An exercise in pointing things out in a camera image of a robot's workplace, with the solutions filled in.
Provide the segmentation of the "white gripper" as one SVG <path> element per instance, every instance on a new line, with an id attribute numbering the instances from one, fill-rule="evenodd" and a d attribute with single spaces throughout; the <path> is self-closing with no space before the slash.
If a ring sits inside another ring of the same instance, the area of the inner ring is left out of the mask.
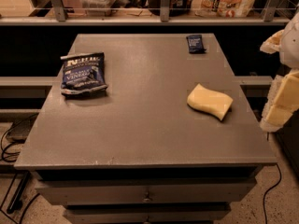
<path id="1" fill-rule="evenodd" d="M 280 52 L 280 40 L 284 30 L 268 37 L 260 46 L 260 51 L 268 54 Z M 276 132 L 299 109 L 299 71 L 291 71 L 283 76 L 276 75 L 272 80 L 267 102 L 263 107 L 261 129 Z"/>

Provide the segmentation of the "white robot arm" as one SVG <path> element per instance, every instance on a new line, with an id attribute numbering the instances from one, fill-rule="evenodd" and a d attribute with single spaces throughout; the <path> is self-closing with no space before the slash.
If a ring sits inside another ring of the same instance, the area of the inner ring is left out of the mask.
<path id="1" fill-rule="evenodd" d="M 276 75 L 273 79 L 262 112 L 261 129 L 274 133 L 299 109 L 299 14 L 284 29 L 266 39 L 260 51 L 278 52 L 280 62 L 290 68 L 287 75 Z"/>

